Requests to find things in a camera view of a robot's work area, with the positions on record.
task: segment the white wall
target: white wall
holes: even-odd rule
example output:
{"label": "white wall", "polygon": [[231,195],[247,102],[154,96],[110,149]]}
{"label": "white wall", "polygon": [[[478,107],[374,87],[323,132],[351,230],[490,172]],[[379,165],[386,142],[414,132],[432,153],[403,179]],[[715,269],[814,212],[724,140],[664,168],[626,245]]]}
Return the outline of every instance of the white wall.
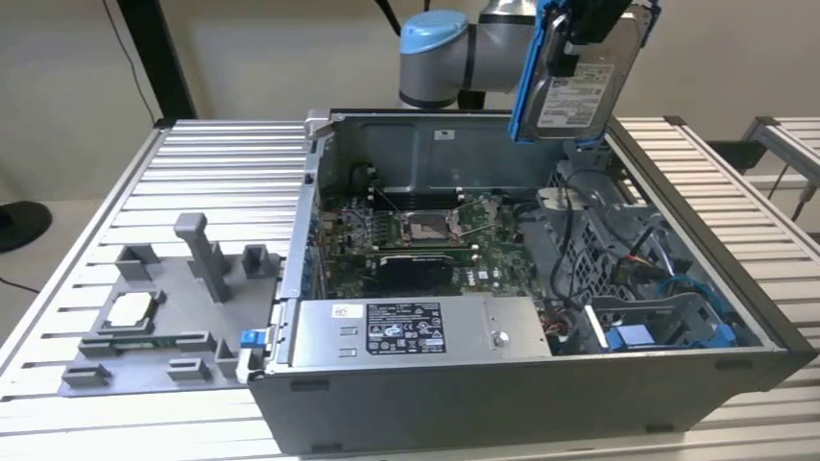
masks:
{"label": "white wall", "polygon": [[[11,192],[100,197],[148,134],[100,1],[3,3],[0,201]],[[392,3],[403,19],[420,10],[420,0]],[[474,16],[484,3],[434,0]],[[820,2],[662,3],[618,114],[679,114],[704,136],[728,138],[755,115],[820,115]],[[372,1],[164,0],[163,7],[202,116],[299,118],[312,107],[394,106],[398,38]],[[503,109],[508,100],[490,104]]]}
{"label": "white wall", "polygon": [[2,2],[0,75],[0,202],[102,197],[150,122],[100,1]]}

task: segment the metal frame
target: metal frame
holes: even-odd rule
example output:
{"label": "metal frame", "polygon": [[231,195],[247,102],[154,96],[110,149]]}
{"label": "metal frame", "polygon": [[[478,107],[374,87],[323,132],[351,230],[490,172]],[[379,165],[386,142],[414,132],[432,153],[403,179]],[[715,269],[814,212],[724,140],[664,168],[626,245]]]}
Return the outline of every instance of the metal frame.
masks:
{"label": "metal frame", "polygon": [[820,185],[820,118],[758,117],[743,139],[763,143],[812,185]]}
{"label": "metal frame", "polygon": [[[754,187],[704,147],[687,127],[674,127],[663,118],[620,121],[718,239],[799,327],[808,343],[820,349],[816,294],[820,251],[816,245],[807,241],[804,233],[794,228],[786,216],[755,193]],[[0,452],[7,455],[31,459],[88,459],[108,456],[104,453],[111,453],[110,450],[122,452],[123,447],[128,447],[128,456],[142,459],[280,456],[247,390],[102,399],[54,396],[56,387],[52,384],[59,382],[63,366],[59,359],[72,339],[66,335],[70,331],[80,331],[83,315],[95,305],[102,305],[96,303],[103,302],[107,293],[107,266],[118,246],[111,243],[114,238],[139,232],[150,239],[163,241],[158,244],[162,252],[176,253],[182,243],[170,242],[154,230],[148,235],[144,230],[162,228],[167,216],[179,209],[208,206],[215,208],[212,223],[234,219],[238,223],[256,223],[254,227],[259,229],[251,232],[251,226],[246,225],[218,228],[211,237],[223,240],[223,247],[260,238],[270,242],[270,248],[283,245],[275,240],[276,234],[268,233],[270,226],[275,225],[268,223],[291,219],[288,213],[292,210],[278,207],[271,199],[283,197],[274,191],[284,189],[282,184],[274,185],[278,177],[271,179],[270,170],[275,164],[292,164],[286,158],[295,161],[304,157],[302,145],[295,145],[298,141],[286,140],[302,133],[302,124],[268,122],[251,125],[235,121],[184,124],[187,132],[178,132],[176,140],[164,143],[163,152],[156,152],[162,155],[156,157],[151,152],[159,150],[155,145],[158,134],[152,134],[154,140],[147,142],[132,161],[43,295],[30,308],[15,336],[0,351],[0,358],[11,358],[16,364],[24,360],[18,360],[22,354],[40,360],[32,361],[34,366],[26,369],[7,367],[0,376],[0,395],[12,392],[28,397],[0,401],[0,433],[6,435],[0,437]],[[274,139],[275,133],[279,133],[279,140]],[[227,141],[228,135],[235,136],[235,140]],[[180,140],[196,136],[200,137],[198,142]],[[204,142],[206,138],[212,140],[211,144]],[[240,150],[235,149],[235,153],[228,155],[228,148],[236,147]],[[148,169],[152,173],[140,178],[150,160],[154,161]],[[190,166],[206,161],[208,163],[199,164],[212,165],[211,169]],[[134,197],[130,196],[131,190],[136,192]],[[128,209],[120,211],[123,203],[128,204]],[[162,208],[134,209],[132,206]],[[142,222],[154,226],[132,228]],[[88,283],[95,279],[95,285],[75,287],[75,283]],[[60,306],[80,300],[86,310],[59,311]],[[55,336],[44,339],[42,334]],[[820,457],[818,365],[820,362],[815,361],[772,391],[732,398],[686,434],[383,454],[356,459],[816,459]],[[134,440],[151,440],[152,443],[134,444]]]}

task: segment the gray fixture plate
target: gray fixture plate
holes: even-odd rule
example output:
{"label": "gray fixture plate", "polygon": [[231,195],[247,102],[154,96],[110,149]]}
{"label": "gray fixture plate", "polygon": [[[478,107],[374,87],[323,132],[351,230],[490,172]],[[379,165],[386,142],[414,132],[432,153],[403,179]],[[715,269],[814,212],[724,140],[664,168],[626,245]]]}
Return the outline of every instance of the gray fixture plate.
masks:
{"label": "gray fixture plate", "polygon": [[[102,364],[111,373],[111,376],[106,377],[108,385],[71,387],[63,382],[60,396],[103,396],[246,387],[235,376],[226,376],[223,372],[223,369],[236,368],[236,365],[230,363],[231,358],[223,358],[220,360],[224,361],[223,366],[218,366],[215,348],[224,340],[226,345],[220,348],[227,346],[231,353],[236,355],[243,330],[268,325],[278,278],[248,279],[243,270],[242,256],[228,255],[226,262],[230,267],[224,279],[231,288],[232,298],[226,303],[215,303],[203,281],[194,278],[191,274],[188,261],[187,257],[167,257],[160,260],[159,264],[147,264],[151,281],[127,282],[120,277],[112,295],[100,309],[92,331],[98,331],[103,326],[115,299],[122,293],[162,290],[166,301],[156,307],[154,332],[150,336],[208,331],[214,336],[212,347],[200,348],[206,350],[192,352],[184,352],[178,348],[135,349],[118,356],[107,357],[86,357],[79,353],[67,371]],[[92,333],[83,338],[100,337],[111,337],[111,335],[102,336]],[[190,360],[194,368],[199,367],[199,364],[194,362],[202,359],[208,368],[208,377],[206,379],[171,379],[167,370],[170,361],[175,359]]]}

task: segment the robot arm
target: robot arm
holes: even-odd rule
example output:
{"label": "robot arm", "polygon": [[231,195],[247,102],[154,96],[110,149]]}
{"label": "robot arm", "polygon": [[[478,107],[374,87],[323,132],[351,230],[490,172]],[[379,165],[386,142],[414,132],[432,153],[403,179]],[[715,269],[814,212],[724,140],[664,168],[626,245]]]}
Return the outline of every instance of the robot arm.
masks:
{"label": "robot arm", "polygon": [[658,0],[494,0],[478,24],[419,14],[402,30],[400,98],[440,109],[462,89],[518,86],[516,141],[596,139],[659,14]]}

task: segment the motherboard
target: motherboard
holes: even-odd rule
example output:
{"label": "motherboard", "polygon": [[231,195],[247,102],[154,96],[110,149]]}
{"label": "motherboard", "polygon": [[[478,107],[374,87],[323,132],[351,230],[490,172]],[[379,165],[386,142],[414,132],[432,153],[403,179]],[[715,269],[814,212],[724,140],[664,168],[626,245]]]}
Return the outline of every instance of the motherboard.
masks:
{"label": "motherboard", "polygon": [[494,192],[412,196],[371,190],[322,214],[327,299],[546,296],[515,207]]}

